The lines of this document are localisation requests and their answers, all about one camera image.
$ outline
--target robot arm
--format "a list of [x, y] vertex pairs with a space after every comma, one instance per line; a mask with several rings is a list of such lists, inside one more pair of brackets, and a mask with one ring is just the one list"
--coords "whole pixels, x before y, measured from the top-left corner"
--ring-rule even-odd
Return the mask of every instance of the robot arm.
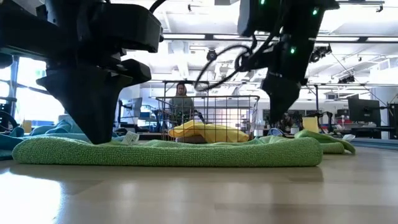
[[[121, 61], [126, 49], [156, 53], [162, 27], [153, 11], [104, 0], [46, 0], [37, 17], [0, 1], [0, 65], [12, 55], [46, 61], [39, 85], [61, 102], [94, 144], [109, 142], [119, 92], [151, 79], [149, 67]], [[238, 32], [271, 32], [268, 43], [247, 58], [239, 72], [268, 67], [262, 89], [271, 98], [271, 121], [278, 120], [299, 97], [323, 13], [337, 9], [335, 0], [242, 0]]]

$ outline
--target computer monitor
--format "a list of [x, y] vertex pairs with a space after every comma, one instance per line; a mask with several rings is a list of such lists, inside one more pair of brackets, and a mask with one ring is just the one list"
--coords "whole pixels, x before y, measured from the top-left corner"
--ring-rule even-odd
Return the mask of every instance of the computer monitor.
[[139, 118], [141, 115], [142, 97], [129, 100], [123, 106], [123, 116]]
[[349, 119], [373, 122], [381, 125], [380, 102], [378, 100], [348, 99]]

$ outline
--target wooden floor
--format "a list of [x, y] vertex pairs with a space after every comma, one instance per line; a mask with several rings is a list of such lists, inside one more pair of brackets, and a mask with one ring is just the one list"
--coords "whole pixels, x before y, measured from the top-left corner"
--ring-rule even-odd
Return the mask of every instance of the wooden floor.
[[398, 151], [357, 150], [310, 168], [0, 162], [0, 223], [398, 223]]

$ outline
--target person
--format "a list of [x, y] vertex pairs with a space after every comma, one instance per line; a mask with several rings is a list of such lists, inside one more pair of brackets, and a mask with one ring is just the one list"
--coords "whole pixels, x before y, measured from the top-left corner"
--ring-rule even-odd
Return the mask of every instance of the person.
[[[187, 96], [187, 87], [180, 82], [177, 84], [175, 96]], [[193, 112], [193, 101], [189, 97], [175, 97], [170, 100], [170, 109], [172, 113], [178, 117], [178, 120], [188, 121]]]

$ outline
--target gray shirt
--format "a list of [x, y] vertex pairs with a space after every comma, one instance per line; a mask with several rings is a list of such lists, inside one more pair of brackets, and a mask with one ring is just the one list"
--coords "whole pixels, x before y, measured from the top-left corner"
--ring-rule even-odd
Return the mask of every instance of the gray shirt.
[[193, 101], [189, 97], [172, 98], [170, 100], [170, 109], [176, 114], [182, 111], [184, 114], [191, 113], [193, 110]]

